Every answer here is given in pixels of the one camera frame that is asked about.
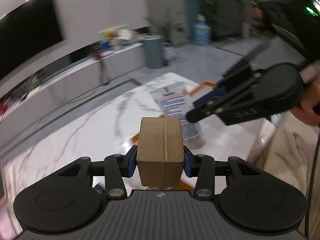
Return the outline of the person right hand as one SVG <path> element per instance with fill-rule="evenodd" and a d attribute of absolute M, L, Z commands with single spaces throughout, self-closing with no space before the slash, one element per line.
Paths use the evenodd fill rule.
<path fill-rule="evenodd" d="M 310 83 L 300 102 L 297 118 L 316 126 L 319 125 L 319 61 L 303 70 L 302 77 L 307 77 Z"/>

